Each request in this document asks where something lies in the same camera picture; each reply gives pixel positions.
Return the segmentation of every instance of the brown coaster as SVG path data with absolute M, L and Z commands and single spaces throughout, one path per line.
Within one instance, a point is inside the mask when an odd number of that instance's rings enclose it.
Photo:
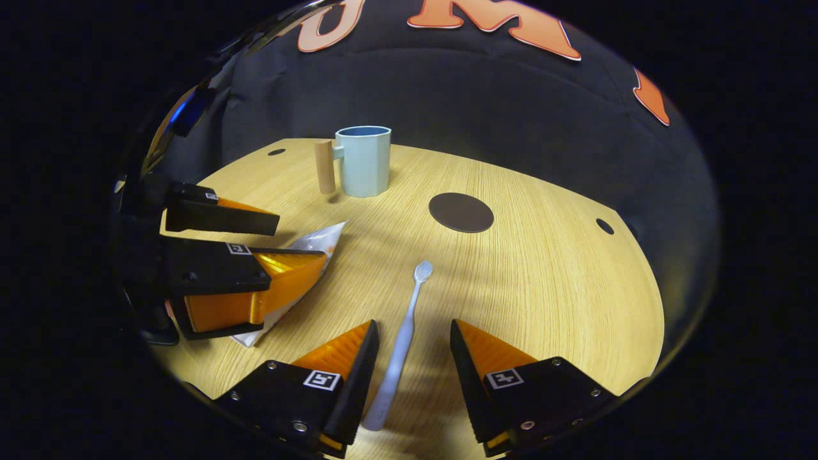
M 429 201 L 435 220 L 458 232 L 477 233 L 494 223 L 494 213 L 485 203 L 462 193 L 441 193 Z

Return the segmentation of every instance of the plastic bag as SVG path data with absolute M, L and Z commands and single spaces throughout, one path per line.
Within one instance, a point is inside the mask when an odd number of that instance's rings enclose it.
M 329 265 L 330 260 L 332 260 L 332 255 L 335 253 L 335 245 L 338 244 L 338 239 L 341 237 L 341 230 L 344 228 L 345 224 L 346 222 L 338 223 L 331 227 L 318 230 L 317 232 L 304 235 L 298 240 L 293 241 L 293 243 L 287 246 L 286 249 L 320 250 L 325 252 L 326 262 L 324 263 L 324 268 L 321 270 L 321 274 L 323 274 L 327 265 Z M 278 322 L 278 320 L 281 319 L 281 317 L 283 317 L 287 312 L 289 312 L 290 309 L 293 308 L 293 305 L 297 304 L 302 298 L 303 296 L 299 297 L 297 300 L 294 300 L 290 304 L 281 307 L 280 309 L 268 313 L 267 316 L 264 317 L 264 328 L 262 330 L 247 332 L 245 334 L 236 334 L 235 336 L 231 336 L 232 339 L 246 347 L 254 346 L 258 339 L 265 332 L 269 331 L 270 328 L 272 328 L 273 325 L 276 324 L 276 322 Z

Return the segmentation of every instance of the cylindrical wooden block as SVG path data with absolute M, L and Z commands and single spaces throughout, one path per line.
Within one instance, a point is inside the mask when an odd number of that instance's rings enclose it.
M 318 187 L 321 193 L 335 191 L 335 169 L 332 165 L 332 141 L 316 142 L 315 167 L 318 172 Z

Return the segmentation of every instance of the wooden tabletop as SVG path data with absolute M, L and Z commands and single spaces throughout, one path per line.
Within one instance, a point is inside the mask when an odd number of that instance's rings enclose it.
M 319 140 L 281 140 L 200 183 L 279 214 L 274 237 L 166 232 L 286 247 L 347 221 L 323 277 L 256 347 L 229 337 L 156 346 L 179 379 L 216 398 L 264 360 L 292 362 L 372 318 L 381 345 L 368 408 L 423 259 L 434 273 L 420 290 L 415 335 L 386 426 L 359 428 L 347 458 L 485 458 L 449 350 L 453 318 L 537 359 L 563 356 L 615 395 L 653 372 L 663 341 L 662 303 L 648 262 L 616 211 L 509 169 L 398 145 L 392 145 L 386 192 L 322 195 L 313 154 Z M 268 155 L 276 149 L 285 151 Z M 444 192 L 479 198 L 494 224 L 480 233 L 444 227 L 429 213 L 429 200 Z

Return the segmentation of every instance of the bolt head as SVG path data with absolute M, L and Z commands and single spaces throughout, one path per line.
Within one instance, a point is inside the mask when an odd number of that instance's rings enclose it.
M 296 420 L 293 421 L 293 430 L 296 430 L 299 433 L 304 433 L 305 431 L 309 430 L 309 426 L 307 426 L 307 424 L 304 422 Z

